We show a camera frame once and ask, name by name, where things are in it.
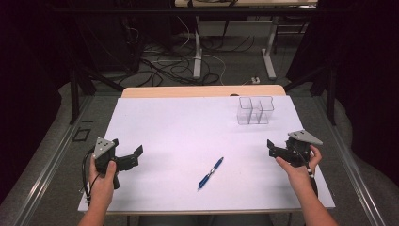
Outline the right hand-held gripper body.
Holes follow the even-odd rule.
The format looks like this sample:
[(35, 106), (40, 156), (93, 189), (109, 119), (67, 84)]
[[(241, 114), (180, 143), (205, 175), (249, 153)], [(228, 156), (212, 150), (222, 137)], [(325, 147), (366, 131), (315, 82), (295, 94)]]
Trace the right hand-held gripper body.
[(294, 167), (304, 166), (310, 162), (310, 145), (322, 145), (323, 141), (306, 130), (290, 132), (286, 140), (287, 153), (284, 160)]

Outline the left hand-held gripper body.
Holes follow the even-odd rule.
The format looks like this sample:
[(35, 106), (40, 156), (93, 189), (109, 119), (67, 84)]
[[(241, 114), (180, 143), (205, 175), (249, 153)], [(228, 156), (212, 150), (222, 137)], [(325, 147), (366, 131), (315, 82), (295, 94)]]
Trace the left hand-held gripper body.
[(101, 174), (106, 174), (108, 163), (110, 161), (117, 161), (115, 155), (116, 147), (119, 145), (117, 139), (107, 140), (98, 137), (94, 147), (95, 168)]

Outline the person's right hand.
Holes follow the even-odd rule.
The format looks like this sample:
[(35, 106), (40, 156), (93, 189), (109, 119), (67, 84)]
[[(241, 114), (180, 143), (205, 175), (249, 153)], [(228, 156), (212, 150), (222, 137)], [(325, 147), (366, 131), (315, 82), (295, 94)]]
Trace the person's right hand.
[(322, 155), (315, 146), (310, 145), (310, 149), (311, 149), (311, 158), (308, 167), (295, 168), (292, 167), (288, 162), (286, 162), (282, 158), (280, 157), (276, 158), (276, 162), (288, 174), (289, 182), (295, 192), (298, 192), (300, 190), (306, 190), (307, 192), (309, 190), (313, 191), (309, 171), (311, 171), (312, 175), (315, 175), (316, 166), (321, 161)]

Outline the person's left hand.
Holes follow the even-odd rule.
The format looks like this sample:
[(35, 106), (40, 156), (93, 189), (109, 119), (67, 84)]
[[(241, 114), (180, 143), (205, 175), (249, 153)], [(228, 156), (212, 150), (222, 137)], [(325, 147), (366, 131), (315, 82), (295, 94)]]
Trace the person's left hand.
[(91, 185), (90, 190), (90, 206), (102, 207), (107, 209), (112, 202), (114, 186), (113, 179), (116, 173), (116, 163), (110, 161), (107, 165), (105, 175), (100, 174), (95, 167), (94, 157), (90, 158), (89, 167), (89, 182)]

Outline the clear acrylic organiser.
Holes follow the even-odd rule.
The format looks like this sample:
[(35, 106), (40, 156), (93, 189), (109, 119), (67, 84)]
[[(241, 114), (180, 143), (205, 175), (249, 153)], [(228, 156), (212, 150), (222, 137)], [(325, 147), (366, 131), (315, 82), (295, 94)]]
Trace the clear acrylic organiser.
[(237, 122), (240, 125), (268, 124), (274, 109), (272, 96), (240, 97)]

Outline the white table mat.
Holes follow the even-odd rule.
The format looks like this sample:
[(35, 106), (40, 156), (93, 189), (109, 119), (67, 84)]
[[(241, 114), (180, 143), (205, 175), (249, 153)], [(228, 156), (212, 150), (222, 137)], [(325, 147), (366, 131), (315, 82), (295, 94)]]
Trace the white table mat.
[[(106, 131), (118, 156), (143, 147), (119, 175), (111, 214), (226, 214), (296, 211), (285, 171), (268, 154), (302, 124), (288, 96), (273, 99), (268, 124), (240, 125), (236, 97), (120, 98)], [(217, 160), (222, 164), (198, 190)]]

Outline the black metal stand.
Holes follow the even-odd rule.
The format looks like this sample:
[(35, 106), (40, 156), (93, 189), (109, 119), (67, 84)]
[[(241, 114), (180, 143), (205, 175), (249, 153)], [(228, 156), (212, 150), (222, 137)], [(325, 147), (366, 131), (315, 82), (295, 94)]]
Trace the black metal stand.
[(327, 91), (327, 107), (326, 114), (332, 125), (336, 124), (335, 121), (335, 96), (336, 96), (336, 78), (337, 67), (332, 65), (319, 66), (312, 70), (310, 73), (305, 74), (294, 82), (284, 86), (285, 91), (289, 91), (297, 86), (302, 85), (310, 79), (315, 79), (311, 87), (312, 96), (320, 96), (325, 89)]
[(94, 95), (96, 88), (92, 83), (92, 79), (98, 80), (106, 84), (116, 91), (124, 91), (124, 87), (95, 72), (87, 66), (80, 66), (70, 70), (70, 86), (72, 100), (72, 118), (70, 124), (74, 124), (80, 115), (79, 89), (86, 95)]

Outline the blue pen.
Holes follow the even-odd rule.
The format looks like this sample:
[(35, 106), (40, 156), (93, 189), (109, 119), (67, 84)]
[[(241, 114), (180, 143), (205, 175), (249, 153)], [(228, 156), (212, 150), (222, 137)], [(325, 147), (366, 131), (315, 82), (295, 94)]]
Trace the blue pen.
[(218, 167), (222, 164), (224, 160), (224, 157), (221, 157), (217, 160), (217, 162), (214, 164), (214, 166), (210, 169), (210, 171), (201, 179), (201, 181), (198, 184), (198, 190), (203, 189), (203, 187), (207, 184), (208, 180), (211, 178), (211, 176), (215, 173), (215, 171), (218, 169)]

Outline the wooden table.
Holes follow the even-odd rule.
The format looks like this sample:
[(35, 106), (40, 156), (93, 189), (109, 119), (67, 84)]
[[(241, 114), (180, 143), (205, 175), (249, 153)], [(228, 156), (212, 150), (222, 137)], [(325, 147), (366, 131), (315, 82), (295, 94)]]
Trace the wooden table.
[(190, 87), (145, 87), (127, 88), (122, 98), (178, 98), (219, 97), (237, 93), (239, 96), (285, 96), (281, 85), (239, 85), (239, 86), (190, 86)]

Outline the white desk leg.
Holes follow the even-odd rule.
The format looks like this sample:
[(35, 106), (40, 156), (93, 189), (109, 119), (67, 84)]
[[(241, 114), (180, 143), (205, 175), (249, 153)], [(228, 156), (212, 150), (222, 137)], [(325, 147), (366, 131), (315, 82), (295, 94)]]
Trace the white desk leg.
[(195, 27), (195, 56), (194, 56), (194, 67), (193, 67), (193, 77), (195, 79), (200, 78), (201, 73), (201, 58), (202, 58), (202, 50), (200, 47), (200, 34), (199, 34), (199, 17), (196, 17), (196, 27)]
[(267, 76), (270, 80), (277, 79), (275, 69), (273, 66), (273, 62), (272, 62), (272, 58), (271, 58), (277, 28), (278, 28), (278, 18), (274, 17), (271, 20), (267, 45), (264, 49), (262, 49), (264, 66), (266, 68)]

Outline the black curtain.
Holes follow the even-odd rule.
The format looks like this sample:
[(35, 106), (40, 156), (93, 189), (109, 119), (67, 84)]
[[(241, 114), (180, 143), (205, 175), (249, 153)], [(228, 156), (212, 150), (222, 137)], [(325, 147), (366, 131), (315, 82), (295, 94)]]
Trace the black curtain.
[(55, 120), (68, 82), (39, 1), (0, 0), (0, 203)]
[(308, 74), (335, 58), (352, 151), (399, 186), (399, 0), (319, 0), (318, 7), (341, 13), (311, 18), (286, 77), (323, 90), (327, 74)]

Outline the light desk top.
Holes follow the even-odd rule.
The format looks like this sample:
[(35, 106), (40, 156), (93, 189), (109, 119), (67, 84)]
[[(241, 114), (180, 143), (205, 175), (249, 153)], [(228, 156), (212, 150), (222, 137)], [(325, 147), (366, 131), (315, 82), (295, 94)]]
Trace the light desk top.
[[(179, 8), (188, 7), (192, 2), (194, 7), (226, 7), (230, 0), (174, 0), (174, 5)], [(237, 7), (265, 7), (265, 6), (307, 6), (315, 5), (319, 0), (232, 0)]]

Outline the aluminium floor rail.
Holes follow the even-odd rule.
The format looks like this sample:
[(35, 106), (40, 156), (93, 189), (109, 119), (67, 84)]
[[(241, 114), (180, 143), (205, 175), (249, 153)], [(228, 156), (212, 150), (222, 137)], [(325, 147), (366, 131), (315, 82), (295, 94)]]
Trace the aluminium floor rail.
[(343, 138), (341, 137), (338, 128), (335, 125), (332, 125), (330, 119), (327, 117), (327, 107), (324, 104), (324, 100), (322, 97), (314, 97), (313, 98), (318, 111), (322, 115), (322, 119), (327, 124), (327, 128), (332, 134), (332, 137), (335, 143), (338, 146), (338, 156), (343, 163), (343, 167), (345, 168), (346, 174), (354, 188), (359, 202), (364, 210), (365, 215), (367, 216), (371, 226), (387, 226), (385, 220), (381, 216), (374, 199), (369, 191), (369, 188), (365, 184), (359, 167), (355, 162), (352, 154), (349, 152), (348, 147), (345, 145)]
[(76, 226), (82, 213), (81, 164), (92, 145), (94, 123), (88, 121), (93, 99), (83, 99), (81, 114), (69, 123), (69, 104), (56, 121), (22, 176), (0, 204), (0, 226)]

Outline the black horizontal frame bar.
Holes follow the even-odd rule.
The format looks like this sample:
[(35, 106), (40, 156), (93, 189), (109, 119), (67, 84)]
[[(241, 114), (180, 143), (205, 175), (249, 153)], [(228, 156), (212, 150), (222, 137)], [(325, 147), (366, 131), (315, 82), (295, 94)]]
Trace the black horizontal frame bar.
[(221, 15), (313, 15), (319, 13), (317, 9), (250, 9), (250, 8), (172, 8), (172, 9), (86, 9), (86, 8), (51, 8), (53, 12), (66, 14), (126, 14), (135, 16), (150, 15), (188, 15), (188, 16), (212, 16)]

